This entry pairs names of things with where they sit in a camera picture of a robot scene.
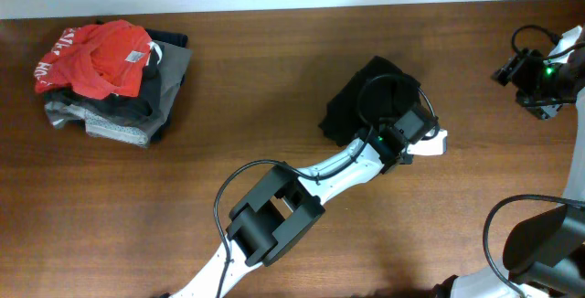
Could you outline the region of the black t-shirt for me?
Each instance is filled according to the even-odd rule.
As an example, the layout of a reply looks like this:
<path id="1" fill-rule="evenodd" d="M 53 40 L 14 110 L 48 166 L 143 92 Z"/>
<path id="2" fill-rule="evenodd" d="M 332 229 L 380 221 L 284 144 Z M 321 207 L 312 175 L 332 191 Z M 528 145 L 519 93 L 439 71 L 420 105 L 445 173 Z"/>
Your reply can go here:
<path id="1" fill-rule="evenodd" d="M 337 145 L 347 145 L 360 129 L 396 121 L 419 103 L 419 87 L 394 63 L 375 56 L 326 104 L 319 128 Z"/>

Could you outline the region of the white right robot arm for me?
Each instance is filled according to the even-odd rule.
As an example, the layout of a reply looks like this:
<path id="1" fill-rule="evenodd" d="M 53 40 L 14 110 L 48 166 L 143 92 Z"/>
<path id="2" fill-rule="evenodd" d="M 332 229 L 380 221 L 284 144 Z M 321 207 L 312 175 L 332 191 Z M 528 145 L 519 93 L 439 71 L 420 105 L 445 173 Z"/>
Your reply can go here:
<path id="1" fill-rule="evenodd" d="M 584 28 L 545 34 L 553 49 L 513 46 L 514 56 L 491 78 L 516 87 L 516 103 L 539 120 L 548 120 L 565 105 L 577 110 L 577 135 L 569 178 L 560 197 L 523 194 L 498 202 L 484 222 L 482 244 L 486 268 L 453 275 L 430 291 L 431 297 L 581 297 L 584 294 Z M 554 208 L 518 223 L 510 232 L 503 257 L 489 249 L 495 214 L 518 201 L 543 201 Z"/>

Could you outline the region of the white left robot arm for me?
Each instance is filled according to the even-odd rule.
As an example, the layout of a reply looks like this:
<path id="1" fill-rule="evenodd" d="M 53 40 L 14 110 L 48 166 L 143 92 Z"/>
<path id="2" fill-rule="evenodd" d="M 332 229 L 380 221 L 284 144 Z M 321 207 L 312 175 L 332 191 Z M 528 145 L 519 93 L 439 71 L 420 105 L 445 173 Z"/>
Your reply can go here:
<path id="1" fill-rule="evenodd" d="M 392 151 L 389 133 L 365 130 L 343 151 L 316 165 L 294 168 L 271 159 L 243 165 L 227 184 L 257 165 L 269 165 L 270 170 L 231 209 L 227 226 L 214 218 L 220 246 L 176 296 L 226 296 L 247 274 L 288 253 L 325 213 L 328 201 L 409 163 L 414 155 L 445 154 L 447 136 L 446 130 L 436 129 L 431 135 L 402 140 Z"/>

